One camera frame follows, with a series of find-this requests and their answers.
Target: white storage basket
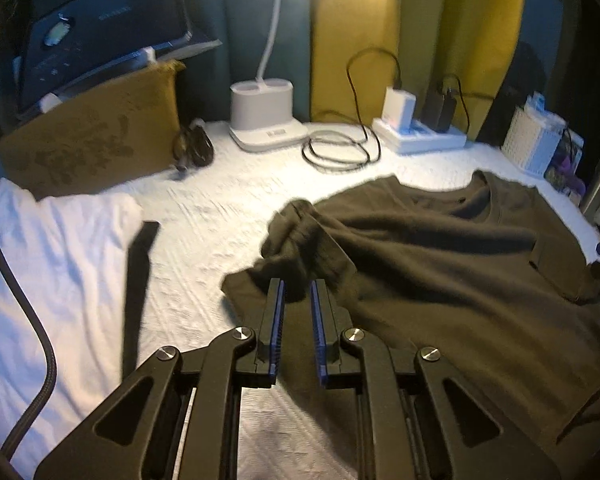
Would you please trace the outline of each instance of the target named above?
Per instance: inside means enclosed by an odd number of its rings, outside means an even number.
[[[502,152],[525,173],[542,178],[565,127],[566,122],[555,114],[517,108]]]

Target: coiled black cable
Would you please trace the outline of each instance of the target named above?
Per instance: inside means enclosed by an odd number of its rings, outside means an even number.
[[[347,63],[347,79],[349,80],[349,86],[351,87],[351,92],[353,94],[353,101],[356,105],[356,116],[358,118],[358,124],[362,129],[362,133],[364,134],[364,139],[356,140],[348,136],[347,134],[343,134],[341,132],[336,132],[333,130],[321,130],[319,132],[312,133],[311,136],[309,136],[309,139],[307,139],[307,141],[305,141],[305,143],[302,145],[301,153],[302,158],[304,158],[304,160],[307,163],[311,164],[317,170],[327,171],[330,173],[349,173],[350,171],[361,170],[362,168],[370,164],[375,164],[376,162],[379,162],[382,157],[382,147],[380,146],[380,139],[378,138],[378,135],[376,135],[375,131],[373,131],[372,128],[370,128],[371,137],[374,138],[378,147],[378,155],[376,155],[375,158],[372,158],[371,153],[365,147],[365,144],[369,141],[370,136],[366,129],[367,127],[362,122],[362,115],[360,114],[360,103],[358,101],[358,93],[356,92],[356,86],[354,85],[353,79],[351,77],[351,67],[353,66],[353,64],[361,57],[371,53],[384,54],[386,56],[391,57],[394,60],[396,66],[394,88],[402,88],[402,72],[400,70],[400,61],[393,52],[380,46],[370,46],[354,54]],[[363,154],[363,160],[347,160],[346,158],[336,158],[334,156],[321,155],[320,153],[317,153],[315,151],[315,148],[318,145],[343,146],[348,148],[354,148]]]
[[[24,411],[20,419],[17,421],[16,425],[8,434],[4,443],[2,444],[1,451],[7,457],[7,460],[11,460],[13,454],[15,453],[18,445],[22,441],[23,437],[29,431],[29,428],[36,420],[42,408],[45,407],[51,393],[56,387],[56,375],[58,374],[58,369],[56,365],[56,356],[54,355],[54,349],[51,345],[51,341],[49,341],[48,335],[45,332],[40,319],[36,315],[33,307],[29,303],[26,295],[20,288],[18,284],[18,280],[11,272],[9,264],[7,263],[4,254],[0,248],[0,273],[4,278],[4,281],[7,283],[13,297],[16,299],[18,304],[20,305],[22,311],[25,316],[31,323],[33,330],[35,330],[38,339],[40,340],[40,344],[45,352],[46,359],[46,376],[45,381],[40,388],[40,391],[33,399],[33,402],[29,405],[29,407]]]

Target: metal pivot bolt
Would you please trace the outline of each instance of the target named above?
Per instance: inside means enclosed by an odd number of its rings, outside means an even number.
[[[253,332],[251,331],[251,328],[247,326],[239,326],[238,328],[234,328],[234,331],[231,335],[238,341],[244,341],[245,339],[250,338],[252,333]]]
[[[155,356],[160,359],[160,361],[168,361],[176,357],[178,351],[173,346],[162,346],[155,351]]]
[[[347,328],[344,337],[349,341],[360,341],[365,336],[365,331],[360,328]]]
[[[438,350],[437,348],[433,348],[433,346],[427,346],[427,347],[424,347],[422,350],[420,350],[420,356],[425,361],[434,363],[436,361],[440,361],[442,354],[440,353],[440,350]]]

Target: white power adapter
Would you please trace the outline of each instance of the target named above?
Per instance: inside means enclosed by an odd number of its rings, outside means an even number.
[[[416,96],[405,90],[396,90],[390,86],[384,95],[382,120],[400,133],[411,127],[413,111],[416,107]]]

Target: black cable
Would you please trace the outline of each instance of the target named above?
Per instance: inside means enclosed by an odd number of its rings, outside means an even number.
[[[340,113],[337,110],[322,110],[320,112],[316,112],[315,114],[313,114],[313,120],[317,123],[319,123],[320,121],[318,120],[318,118],[320,117],[325,117],[325,116],[334,116],[334,117],[339,117],[341,119],[344,119],[345,121],[347,121],[347,123],[350,124],[358,124],[358,120],[348,116],[347,114],[343,114]]]
[[[573,137],[571,136],[570,127],[566,126],[565,129],[562,131],[562,135],[564,135],[565,132],[567,132],[567,135],[569,136],[569,160],[571,162],[571,169],[573,169],[573,163],[576,161],[576,157],[574,155]]]
[[[464,94],[466,99],[482,99],[483,101],[495,101],[496,97],[489,94],[483,94],[481,92],[466,92]]]
[[[460,101],[462,102],[462,108],[464,108],[464,114],[466,115],[466,131],[465,133],[469,134],[469,129],[471,128],[471,121],[469,119],[469,110],[466,109],[466,103],[464,102],[464,94],[462,93],[462,83],[460,82],[460,78],[453,73],[445,74],[442,76],[442,85],[444,86],[445,79],[447,78],[455,79],[458,83],[458,93],[460,94]]]
[[[336,132],[332,130],[321,130],[319,132],[312,133],[309,139],[307,139],[307,141],[302,145],[301,154],[302,158],[304,158],[304,160],[308,164],[310,164],[317,170],[329,171],[333,173],[348,173],[349,171],[361,170],[365,166],[375,164],[376,162],[379,162],[382,157],[382,147],[380,145],[380,139],[378,138],[378,135],[376,135],[372,128],[370,128],[371,136],[374,138],[378,147],[378,156],[376,156],[376,158],[372,160],[371,153],[369,153],[369,151],[364,146],[368,142],[370,136],[366,129],[366,126],[362,122],[362,115],[360,114],[360,103],[358,101],[358,92],[356,92],[356,86],[354,85],[353,79],[351,77],[351,67],[353,66],[353,64],[361,57],[364,57],[367,54],[371,53],[384,54],[386,56],[391,57],[394,60],[396,66],[394,88],[402,88],[402,71],[400,69],[400,61],[393,52],[380,46],[370,46],[354,54],[347,62],[347,79],[349,80],[349,86],[351,87],[351,93],[353,94],[353,101],[356,105],[356,117],[358,119],[358,124],[362,129],[365,138],[364,140],[355,140],[347,134],[343,134],[341,132]],[[346,119],[350,119],[350,117],[339,112],[334,113],[334,110],[327,110],[323,113],[331,113]],[[347,146],[350,148],[354,148],[363,153],[365,160],[347,160],[343,158],[321,155],[315,151],[315,146],[317,145]],[[309,158],[307,150],[312,154],[313,157],[315,157],[315,160]]]
[[[20,288],[18,284],[18,280],[11,272],[9,264],[7,263],[4,254],[0,248],[0,273],[4,278],[4,281],[7,283],[13,297],[16,299],[18,304],[20,305],[22,311],[25,316],[31,323],[33,330],[35,330],[38,339],[40,340],[40,344],[42,345],[43,350],[45,351],[45,359],[46,359],[46,376],[45,381],[40,388],[40,391],[33,399],[33,402],[29,405],[29,407],[24,411],[20,419],[17,421],[16,425],[8,434],[4,443],[2,444],[2,453],[7,457],[7,460],[11,460],[13,457],[13,453],[16,451],[18,445],[22,441],[23,437],[29,431],[29,428],[33,424],[33,421],[36,420],[37,416],[44,408],[46,402],[49,400],[51,393],[56,386],[56,375],[58,373],[56,367],[56,356],[54,355],[54,349],[51,346],[51,341],[45,332],[42,323],[38,319],[33,307],[29,303],[29,300],[25,296],[24,292]]]

